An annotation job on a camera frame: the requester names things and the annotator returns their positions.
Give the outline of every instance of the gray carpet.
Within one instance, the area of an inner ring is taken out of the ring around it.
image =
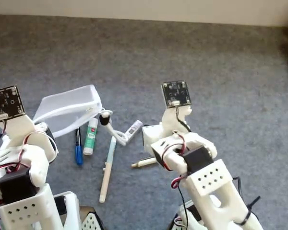
[[[266,230],[288,230],[288,29],[202,23],[0,16],[0,87],[17,83],[33,117],[50,94],[94,84],[113,125],[157,124],[160,84],[187,81],[195,132],[214,142]],[[118,146],[105,204],[99,204],[110,142],[98,128],[92,157],[73,161],[73,134],[57,138],[53,193],[73,191],[109,230],[164,230],[181,197],[175,173],[132,170],[147,156],[141,135]]]

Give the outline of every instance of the white plastic bracket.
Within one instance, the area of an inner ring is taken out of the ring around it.
[[[200,196],[209,195],[232,181],[224,162],[219,159],[189,176]]]
[[[89,213],[82,223],[81,230],[102,230],[94,213]]]
[[[6,230],[30,229],[36,222],[43,230],[63,230],[49,184],[33,197],[0,206],[0,217]]]

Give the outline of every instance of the white cable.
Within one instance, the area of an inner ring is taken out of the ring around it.
[[[101,109],[100,114],[103,118],[109,117],[113,114],[112,110],[106,110],[104,108]],[[126,137],[125,133],[115,130],[111,123],[109,122],[105,127],[108,129],[108,131],[115,137],[115,139],[121,144],[126,145],[128,142],[128,138]]]
[[[56,156],[55,156],[55,158],[54,158],[54,159],[56,159],[56,157],[57,157],[57,155],[58,155],[58,147],[57,147],[57,144],[56,144],[56,142],[54,141],[54,139],[52,139],[52,137],[50,137],[49,135],[47,135],[45,132],[42,132],[42,131],[33,131],[33,132],[27,134],[27,135],[24,137],[23,144],[22,144],[22,146],[21,146],[21,149],[20,149],[19,153],[20,153],[20,152],[23,150],[23,148],[24,148],[25,140],[26,140],[30,135],[32,135],[33,133],[39,133],[39,134],[42,134],[42,135],[46,136],[47,138],[49,138],[49,140],[51,141],[51,143],[54,145],[54,147],[55,147],[55,149],[56,149],[56,150],[55,150]]]

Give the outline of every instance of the white 3d-printed robot arm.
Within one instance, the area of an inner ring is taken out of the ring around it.
[[[209,230],[229,230],[230,223],[243,223],[244,230],[262,230],[258,219],[249,213],[244,201],[236,190],[232,177],[222,160],[211,162],[207,166],[192,172],[190,162],[186,162],[178,152],[184,142],[190,152],[200,147],[207,150],[213,159],[217,152],[214,144],[196,133],[175,133],[170,137],[160,139],[151,145],[153,152],[161,164],[168,169],[185,175],[181,183],[189,192],[205,226]],[[210,198],[216,193],[221,201],[221,207],[216,207]]]

